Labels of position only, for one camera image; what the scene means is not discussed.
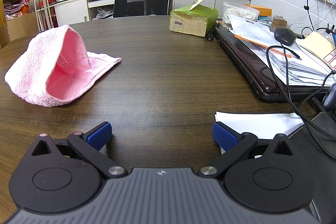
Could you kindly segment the pink towel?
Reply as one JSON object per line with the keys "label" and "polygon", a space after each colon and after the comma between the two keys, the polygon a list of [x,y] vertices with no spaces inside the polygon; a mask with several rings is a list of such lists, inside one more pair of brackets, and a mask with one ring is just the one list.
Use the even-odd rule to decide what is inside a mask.
{"label": "pink towel", "polygon": [[63,25],[35,36],[6,72],[5,82],[28,103],[60,106],[81,97],[120,61],[88,52],[79,33]]}

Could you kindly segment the white paper sheet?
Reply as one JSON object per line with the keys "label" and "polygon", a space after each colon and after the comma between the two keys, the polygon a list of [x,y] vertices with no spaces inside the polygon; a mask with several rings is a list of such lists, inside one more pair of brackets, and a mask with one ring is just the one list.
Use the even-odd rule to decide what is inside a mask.
{"label": "white paper sheet", "polygon": [[215,123],[222,122],[236,132],[250,132],[259,139],[273,139],[276,134],[289,135],[303,125],[302,119],[290,114],[231,114],[216,112]]}

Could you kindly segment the black laptop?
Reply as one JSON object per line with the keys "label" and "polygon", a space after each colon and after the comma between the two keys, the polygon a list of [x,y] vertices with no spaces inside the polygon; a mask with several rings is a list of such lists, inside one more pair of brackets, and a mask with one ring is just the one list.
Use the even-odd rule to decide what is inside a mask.
{"label": "black laptop", "polygon": [[280,91],[278,84],[282,86],[284,91],[290,92],[292,101],[299,102],[319,88],[322,88],[322,90],[319,91],[317,96],[323,97],[331,85],[335,83],[335,75],[327,75],[320,86],[291,86],[289,83],[283,83],[275,75],[273,68],[268,68],[229,29],[216,27],[213,33],[222,48],[229,54],[248,80],[258,98],[265,102],[284,102],[285,97]]}

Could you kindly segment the stack of papers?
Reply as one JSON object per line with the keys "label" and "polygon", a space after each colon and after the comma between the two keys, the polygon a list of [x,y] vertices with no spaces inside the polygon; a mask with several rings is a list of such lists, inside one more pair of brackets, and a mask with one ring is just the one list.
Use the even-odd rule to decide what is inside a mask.
{"label": "stack of papers", "polygon": [[303,47],[294,44],[287,50],[274,38],[269,27],[229,15],[230,32],[240,39],[275,75],[291,86],[320,86],[331,69]]}

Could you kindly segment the black computer mouse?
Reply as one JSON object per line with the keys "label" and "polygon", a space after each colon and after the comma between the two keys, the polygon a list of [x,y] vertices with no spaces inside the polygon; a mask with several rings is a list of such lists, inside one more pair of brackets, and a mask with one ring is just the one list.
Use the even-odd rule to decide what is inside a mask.
{"label": "black computer mouse", "polygon": [[291,47],[294,44],[297,36],[290,28],[278,26],[274,31],[274,38],[279,43]]}

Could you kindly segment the green tissue box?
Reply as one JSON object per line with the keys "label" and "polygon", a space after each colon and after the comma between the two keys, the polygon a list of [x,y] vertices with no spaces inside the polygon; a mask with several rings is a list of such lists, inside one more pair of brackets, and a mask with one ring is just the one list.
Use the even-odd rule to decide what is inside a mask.
{"label": "green tissue box", "polygon": [[182,34],[206,37],[217,22],[218,11],[202,5],[204,0],[171,10],[169,29]]}

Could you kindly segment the large cardboard box left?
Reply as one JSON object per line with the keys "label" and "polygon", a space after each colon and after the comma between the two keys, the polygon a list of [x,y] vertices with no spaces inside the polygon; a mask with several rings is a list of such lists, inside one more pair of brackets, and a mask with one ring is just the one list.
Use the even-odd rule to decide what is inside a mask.
{"label": "large cardboard box left", "polygon": [[13,40],[37,34],[38,25],[34,13],[19,16],[7,21],[1,26],[1,48]]}

